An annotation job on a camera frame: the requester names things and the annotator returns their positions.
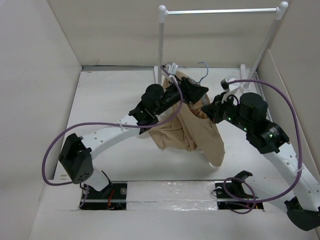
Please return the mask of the beige t shirt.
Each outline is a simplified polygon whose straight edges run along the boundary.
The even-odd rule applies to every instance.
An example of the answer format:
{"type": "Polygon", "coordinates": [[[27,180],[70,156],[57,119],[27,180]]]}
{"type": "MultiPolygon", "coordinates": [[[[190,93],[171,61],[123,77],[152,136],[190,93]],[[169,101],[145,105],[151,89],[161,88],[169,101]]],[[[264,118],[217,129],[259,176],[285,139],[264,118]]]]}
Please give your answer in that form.
{"type": "Polygon", "coordinates": [[[196,103],[184,103],[175,118],[148,133],[162,150],[199,150],[211,165],[219,167],[225,157],[225,146],[217,126],[201,110],[209,103],[207,94],[196,103]]]}

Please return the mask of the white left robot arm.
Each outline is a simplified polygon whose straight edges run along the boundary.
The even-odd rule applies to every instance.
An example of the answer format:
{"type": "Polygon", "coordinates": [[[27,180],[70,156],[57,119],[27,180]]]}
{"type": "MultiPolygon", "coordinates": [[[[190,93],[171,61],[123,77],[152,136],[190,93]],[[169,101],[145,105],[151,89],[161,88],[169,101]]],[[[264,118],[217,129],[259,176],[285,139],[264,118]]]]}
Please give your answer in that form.
{"type": "Polygon", "coordinates": [[[75,133],[69,135],[58,160],[73,184],[83,183],[93,188],[98,197],[107,198],[112,191],[112,182],[106,174],[94,167],[93,160],[108,148],[158,125],[158,116],[175,104],[195,104],[208,90],[186,77],[167,88],[151,84],[137,106],[117,123],[84,136],[75,133]]]}

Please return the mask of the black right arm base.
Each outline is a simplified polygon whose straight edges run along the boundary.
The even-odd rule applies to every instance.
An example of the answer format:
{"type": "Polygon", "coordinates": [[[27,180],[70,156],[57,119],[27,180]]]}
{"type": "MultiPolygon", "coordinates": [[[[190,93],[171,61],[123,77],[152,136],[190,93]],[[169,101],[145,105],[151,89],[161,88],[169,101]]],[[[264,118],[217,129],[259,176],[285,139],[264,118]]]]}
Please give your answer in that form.
{"type": "MultiPolygon", "coordinates": [[[[254,210],[264,209],[262,203],[257,203],[256,205],[254,205],[253,203],[233,199],[226,193],[225,189],[223,188],[223,182],[223,180],[216,181],[214,183],[214,189],[210,193],[217,200],[218,210],[231,210],[232,212],[241,214],[241,210],[243,210],[243,213],[246,213],[252,207],[254,207],[254,210]]],[[[243,184],[240,181],[230,179],[226,181],[225,186],[232,195],[245,200],[253,200],[253,196],[245,191],[243,184]]]]}

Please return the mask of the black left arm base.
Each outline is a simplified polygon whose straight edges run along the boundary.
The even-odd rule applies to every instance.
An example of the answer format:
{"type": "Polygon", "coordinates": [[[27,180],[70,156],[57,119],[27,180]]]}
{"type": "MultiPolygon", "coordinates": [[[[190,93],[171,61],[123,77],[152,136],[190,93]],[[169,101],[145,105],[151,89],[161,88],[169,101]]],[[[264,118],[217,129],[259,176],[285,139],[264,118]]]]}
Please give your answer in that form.
{"type": "Polygon", "coordinates": [[[79,203],[81,210],[97,211],[124,211],[127,209],[127,188],[126,181],[111,181],[110,178],[102,171],[108,179],[109,185],[106,190],[96,191],[93,187],[86,184],[80,185],[82,195],[79,203]]]}

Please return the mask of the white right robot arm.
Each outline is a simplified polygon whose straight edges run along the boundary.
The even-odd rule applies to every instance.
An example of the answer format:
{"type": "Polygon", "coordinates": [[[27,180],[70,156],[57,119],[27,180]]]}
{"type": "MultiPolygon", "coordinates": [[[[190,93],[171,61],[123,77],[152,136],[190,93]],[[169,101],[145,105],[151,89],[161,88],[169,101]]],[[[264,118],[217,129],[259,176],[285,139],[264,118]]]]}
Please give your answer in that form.
{"type": "Polygon", "coordinates": [[[227,121],[246,133],[246,140],[281,174],[289,188],[276,193],[269,184],[255,183],[248,171],[241,171],[225,192],[250,205],[269,202],[286,213],[290,221],[303,231],[320,225],[320,183],[302,162],[302,152],[296,152],[284,130],[267,119],[268,104],[257,93],[245,93],[237,103],[226,92],[201,109],[218,124],[227,121]]]}

